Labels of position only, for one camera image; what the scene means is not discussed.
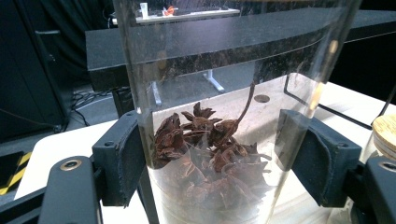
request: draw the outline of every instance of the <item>black cable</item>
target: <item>black cable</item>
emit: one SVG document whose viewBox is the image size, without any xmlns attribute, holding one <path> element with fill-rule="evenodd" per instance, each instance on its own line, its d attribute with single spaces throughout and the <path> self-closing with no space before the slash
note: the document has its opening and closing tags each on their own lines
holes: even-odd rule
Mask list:
<svg viewBox="0 0 396 224">
<path fill-rule="evenodd" d="M 82 120 L 84 121 L 84 125 L 85 125 L 85 126 L 87 126 L 87 127 L 88 127 L 88 126 L 91 126 L 91 124 L 88 123 L 87 120 L 85 120 L 85 117 L 84 117 L 84 115 L 81 114 L 81 112 L 79 112 L 78 110 L 75 110 L 75 112 L 76 112 L 78 115 L 81 116 Z"/>
<path fill-rule="evenodd" d="M 47 126 L 47 127 L 53 128 L 53 129 L 56 128 L 56 125 L 49 124 L 49 123 L 38 122 L 38 121 L 35 121 L 35 120 L 32 120 L 32 119 L 28 119 L 28 118 L 25 118 L 25 117 L 16 115 L 16 114 L 14 114 L 14 113 L 12 113 L 12 112 L 6 111 L 5 109 L 2 109 L 2 108 L 0 108 L 0 111 L 3 112 L 3 113 L 8 114 L 8 115 L 10 115 L 10 116 L 13 116 L 13 117 L 15 117 L 15 118 L 23 119 L 23 120 L 26 120 L 26 121 L 31 122 L 31 123 L 33 123 L 33 124 L 36 124 L 36 125 Z"/>
</svg>

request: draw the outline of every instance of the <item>transparent tube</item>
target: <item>transparent tube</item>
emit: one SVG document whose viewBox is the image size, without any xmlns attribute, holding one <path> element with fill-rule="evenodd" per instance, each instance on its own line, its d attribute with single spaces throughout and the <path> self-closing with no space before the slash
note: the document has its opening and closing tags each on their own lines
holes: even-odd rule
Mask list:
<svg viewBox="0 0 396 224">
<path fill-rule="evenodd" d="M 114 5 L 161 223 L 267 222 L 359 2 Z"/>
</svg>

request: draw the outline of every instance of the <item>white tabletop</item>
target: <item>white tabletop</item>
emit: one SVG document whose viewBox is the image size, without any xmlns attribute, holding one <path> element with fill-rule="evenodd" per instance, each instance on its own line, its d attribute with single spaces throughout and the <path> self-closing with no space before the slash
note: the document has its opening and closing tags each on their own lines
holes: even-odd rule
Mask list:
<svg viewBox="0 0 396 224">
<path fill-rule="evenodd" d="M 382 101 L 332 83 L 325 86 L 320 103 L 368 124 L 375 119 L 384 106 Z M 396 113 L 396 106 L 389 106 L 386 114 L 390 113 Z M 362 148 L 366 147 L 371 131 L 320 108 L 315 117 Z M 57 161 L 72 156 L 90 157 L 92 146 L 114 122 L 115 120 L 67 133 L 59 133 L 40 140 L 35 145 L 16 198 L 45 187 L 50 168 Z M 327 222 L 331 211 L 331 208 L 318 207 L 294 173 L 290 172 L 270 222 L 323 224 Z M 105 223 L 148 223 L 137 194 L 134 194 L 129 207 L 125 209 L 103 207 L 102 213 Z"/>
<path fill-rule="evenodd" d="M 190 20 L 190 19 L 207 19 L 207 18 L 213 18 L 213 17 L 225 17 L 225 16 L 232 16 L 235 14 L 239 14 L 238 9 L 232 9 L 229 8 L 227 10 L 212 10 L 212 11 L 198 11 L 198 12 L 192 12 L 190 14 L 185 14 L 185 15 L 180 15 L 180 16 L 148 16 L 146 19 L 143 19 L 142 17 L 137 17 L 136 18 L 136 23 L 140 24 L 147 24 L 147 23 L 153 23 L 153 22 L 167 22 L 167 21 L 184 21 L 184 20 Z"/>
</svg>

